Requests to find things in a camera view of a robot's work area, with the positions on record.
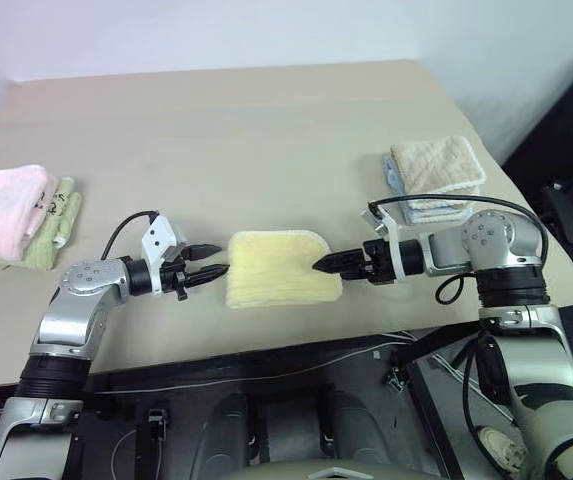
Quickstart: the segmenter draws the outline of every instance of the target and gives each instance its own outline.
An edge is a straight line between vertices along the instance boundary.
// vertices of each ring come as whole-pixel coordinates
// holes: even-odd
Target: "robotic arm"
[[[362,216],[388,241],[365,242],[368,258],[355,249],[329,254],[313,268],[376,285],[420,273],[474,276],[482,303],[480,386],[511,409],[521,429],[530,454],[522,478],[573,478],[573,357],[546,294],[540,227],[523,215],[485,210],[461,226],[398,242],[383,206],[371,204]]]
[[[73,427],[83,409],[82,388],[106,330],[110,311],[131,296],[175,291],[210,282],[228,265],[186,271],[221,248],[191,245],[157,215],[142,239],[142,258],[83,262],[61,278],[42,318],[15,396],[0,417],[0,480],[66,478],[79,440]]]

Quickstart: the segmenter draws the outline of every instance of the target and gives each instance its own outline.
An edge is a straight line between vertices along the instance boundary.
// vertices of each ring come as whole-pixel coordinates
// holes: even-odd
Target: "yellow towel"
[[[307,230],[238,232],[230,239],[230,308],[330,302],[342,294],[339,275],[313,270],[330,253],[326,241]]]

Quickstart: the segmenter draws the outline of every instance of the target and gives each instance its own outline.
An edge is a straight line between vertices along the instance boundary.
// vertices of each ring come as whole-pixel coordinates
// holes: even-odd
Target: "beige tabletop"
[[[9,86],[0,168],[38,163],[72,176],[84,203],[53,271],[0,272],[0,384],[17,381],[59,276],[97,258],[127,215],[159,209],[193,243],[225,247],[240,230],[309,229],[335,251],[356,248],[376,237],[359,212],[390,195],[382,154],[395,141],[442,135],[470,139],[488,174],[484,194],[525,204],[469,121],[411,61]],[[405,228],[402,237],[445,226]],[[134,222],[112,253],[139,255],[143,231]],[[544,273],[553,302],[572,305],[573,264],[554,240]],[[475,320],[474,282],[440,306],[441,281],[350,282],[334,303],[239,310],[225,306],[225,278],[182,303],[139,297],[114,312],[93,371]]]

